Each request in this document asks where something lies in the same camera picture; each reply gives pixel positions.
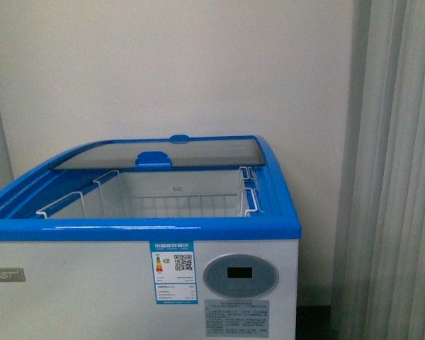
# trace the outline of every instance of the blue lid handle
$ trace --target blue lid handle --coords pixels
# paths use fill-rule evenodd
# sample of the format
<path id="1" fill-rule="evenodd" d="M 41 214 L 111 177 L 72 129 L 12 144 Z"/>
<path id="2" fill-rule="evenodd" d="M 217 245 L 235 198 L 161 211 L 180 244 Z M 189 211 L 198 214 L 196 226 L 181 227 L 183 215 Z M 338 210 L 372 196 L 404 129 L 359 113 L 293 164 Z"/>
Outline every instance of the blue lid handle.
<path id="1" fill-rule="evenodd" d="M 169 142 L 173 144 L 189 143 L 191 138 L 188 135 L 173 135 L 169 138 Z"/>
<path id="2" fill-rule="evenodd" d="M 145 170 L 171 168 L 171 159 L 162 151 L 144 151 L 135 159 L 135 168 Z"/>

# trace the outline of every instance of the brand logo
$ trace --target brand logo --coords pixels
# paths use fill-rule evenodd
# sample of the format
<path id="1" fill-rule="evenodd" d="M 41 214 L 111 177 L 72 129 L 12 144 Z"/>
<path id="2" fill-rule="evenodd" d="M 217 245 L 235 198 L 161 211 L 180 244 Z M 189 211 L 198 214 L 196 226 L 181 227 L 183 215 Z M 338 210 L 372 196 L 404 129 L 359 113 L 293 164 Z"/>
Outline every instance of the brand logo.
<path id="1" fill-rule="evenodd" d="M 0 268 L 0 282 L 25 282 L 23 268 Z"/>

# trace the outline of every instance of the qr code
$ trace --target qr code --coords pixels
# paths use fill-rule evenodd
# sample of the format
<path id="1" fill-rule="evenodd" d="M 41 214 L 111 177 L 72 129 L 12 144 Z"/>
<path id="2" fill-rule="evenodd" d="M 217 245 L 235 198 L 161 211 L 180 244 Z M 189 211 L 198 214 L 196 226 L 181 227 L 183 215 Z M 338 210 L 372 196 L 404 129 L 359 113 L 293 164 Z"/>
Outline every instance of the qr code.
<path id="1" fill-rule="evenodd" d="M 192 271 L 192 255 L 179 254 L 174 255 L 175 271 Z"/>

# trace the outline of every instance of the oval control panel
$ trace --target oval control panel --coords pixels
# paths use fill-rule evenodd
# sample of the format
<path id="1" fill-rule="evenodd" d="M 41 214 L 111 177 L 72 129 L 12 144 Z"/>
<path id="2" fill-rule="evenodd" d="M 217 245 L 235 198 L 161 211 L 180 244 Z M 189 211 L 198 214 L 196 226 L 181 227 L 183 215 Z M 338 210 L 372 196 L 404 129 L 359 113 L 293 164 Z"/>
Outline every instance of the oval control panel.
<path id="1" fill-rule="evenodd" d="M 276 267 L 244 254 L 226 255 L 209 263 L 203 274 L 209 289 L 226 298 L 256 298 L 269 292 L 278 281 Z"/>

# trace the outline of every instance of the information sticker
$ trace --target information sticker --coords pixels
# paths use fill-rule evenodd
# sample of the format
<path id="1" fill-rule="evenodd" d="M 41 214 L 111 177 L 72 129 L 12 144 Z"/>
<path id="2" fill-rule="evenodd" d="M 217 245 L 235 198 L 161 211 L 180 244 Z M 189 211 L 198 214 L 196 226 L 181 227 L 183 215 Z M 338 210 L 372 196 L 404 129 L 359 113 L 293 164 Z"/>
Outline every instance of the information sticker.
<path id="1" fill-rule="evenodd" d="M 197 304 L 193 242 L 150 242 L 158 304 Z"/>
<path id="2" fill-rule="evenodd" d="M 268 338 L 269 300 L 205 300 L 206 336 Z"/>

